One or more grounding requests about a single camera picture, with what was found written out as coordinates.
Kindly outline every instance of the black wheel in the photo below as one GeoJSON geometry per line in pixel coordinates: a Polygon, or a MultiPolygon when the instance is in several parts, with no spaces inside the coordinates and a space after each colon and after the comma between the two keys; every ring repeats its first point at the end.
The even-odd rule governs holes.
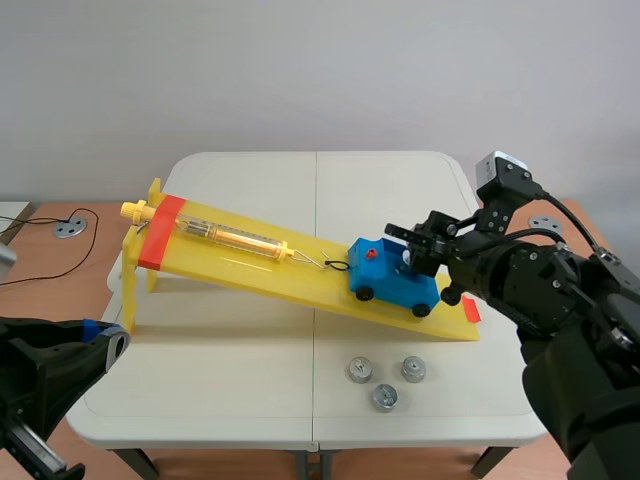
{"type": "Polygon", "coordinates": [[[360,287],[356,290],[356,298],[361,302],[368,302],[373,298],[373,288],[360,287]]]}
{"type": "Polygon", "coordinates": [[[440,292],[440,299],[452,307],[460,303],[461,298],[462,294],[456,288],[445,287],[440,292]]]}
{"type": "Polygon", "coordinates": [[[415,317],[424,318],[431,313],[431,308],[429,308],[429,305],[419,303],[418,305],[414,305],[411,311],[415,317]]]}

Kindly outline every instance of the black string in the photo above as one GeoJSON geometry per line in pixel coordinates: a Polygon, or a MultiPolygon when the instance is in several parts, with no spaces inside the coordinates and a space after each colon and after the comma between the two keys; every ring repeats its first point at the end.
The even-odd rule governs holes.
{"type": "Polygon", "coordinates": [[[87,253],[82,258],[82,260],[80,260],[80,262],[78,262],[74,267],[70,268],[66,272],[60,273],[58,275],[45,275],[45,276],[42,276],[42,277],[23,278],[21,280],[13,280],[11,282],[0,283],[0,286],[13,285],[15,283],[22,283],[22,282],[30,282],[32,280],[53,280],[55,278],[64,277],[65,275],[68,275],[69,273],[73,272],[74,270],[80,268],[80,266],[87,260],[87,258],[89,258],[89,255],[91,255],[91,252],[93,251],[93,247],[96,244],[96,237],[98,236],[98,223],[100,222],[100,217],[98,216],[98,214],[96,212],[94,212],[93,210],[91,210],[89,208],[82,208],[81,207],[81,208],[76,208],[73,212],[71,212],[71,215],[69,215],[69,218],[67,218],[66,220],[58,220],[58,219],[54,219],[54,218],[50,218],[49,219],[49,220],[51,220],[50,222],[32,222],[30,220],[27,220],[27,221],[20,220],[22,223],[30,223],[32,225],[42,225],[42,224],[46,225],[47,223],[58,223],[58,222],[70,223],[71,217],[73,217],[73,215],[76,212],[81,212],[81,211],[92,213],[96,217],[96,226],[93,229],[93,238],[91,239],[91,245],[89,246],[89,250],[87,250],[87,253]]]}
{"type": "Polygon", "coordinates": [[[5,232],[8,232],[9,230],[13,230],[14,228],[22,227],[23,225],[27,225],[27,224],[28,225],[48,225],[50,223],[60,223],[60,222],[69,223],[68,220],[64,220],[61,218],[51,218],[51,217],[38,217],[38,218],[31,218],[29,220],[19,220],[17,218],[5,217],[4,215],[0,215],[0,219],[11,220],[12,222],[18,222],[16,225],[11,225],[10,227],[5,228],[3,231],[0,232],[0,235],[2,235],[5,232]]]}
{"type": "Polygon", "coordinates": [[[340,260],[325,260],[325,265],[333,268],[334,270],[338,270],[339,272],[346,272],[351,268],[347,262],[342,262],[340,260]]]}

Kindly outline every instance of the white table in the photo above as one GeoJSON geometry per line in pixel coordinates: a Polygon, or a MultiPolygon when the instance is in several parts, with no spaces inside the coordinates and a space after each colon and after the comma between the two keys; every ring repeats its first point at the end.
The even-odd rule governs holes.
{"type": "MultiPolygon", "coordinates": [[[[344,244],[477,208],[458,164],[432,152],[202,153],[164,191],[344,244]]],[[[116,262],[115,292],[118,277],[116,262]]],[[[68,415],[103,448],[517,447],[544,433],[515,327],[483,303],[481,340],[448,342],[168,276],[138,298],[130,350],[68,415]],[[366,385],[345,374],[359,355],[375,367],[366,385]],[[422,383],[400,376],[408,355],[427,363],[422,383]],[[383,382],[400,395],[387,414],[369,402],[383,382]]],[[[120,307],[116,293],[103,320],[120,307]]]]}

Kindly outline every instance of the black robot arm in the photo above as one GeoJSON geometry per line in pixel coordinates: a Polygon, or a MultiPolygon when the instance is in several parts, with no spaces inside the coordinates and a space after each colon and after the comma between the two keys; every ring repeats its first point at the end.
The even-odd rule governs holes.
{"type": "Polygon", "coordinates": [[[435,276],[441,265],[448,267],[445,303],[455,305],[469,292],[516,323],[527,398],[571,461],[570,479],[636,478],[640,280],[516,159],[494,152],[478,173],[484,207],[472,217],[431,212],[412,230],[389,224],[385,232],[407,241],[414,272],[435,276]],[[505,233],[514,212],[535,199],[561,206],[594,250],[589,258],[573,253],[555,232],[505,233]],[[519,240],[531,235],[554,244],[519,240]]]}

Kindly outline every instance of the blue toy car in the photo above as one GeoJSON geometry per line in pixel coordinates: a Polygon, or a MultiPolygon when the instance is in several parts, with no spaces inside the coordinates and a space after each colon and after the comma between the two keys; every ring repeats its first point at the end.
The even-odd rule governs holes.
{"type": "Polygon", "coordinates": [[[440,301],[438,287],[433,278],[409,270],[405,250],[386,238],[359,238],[349,249],[349,290],[363,302],[377,298],[426,317],[440,301]]]}

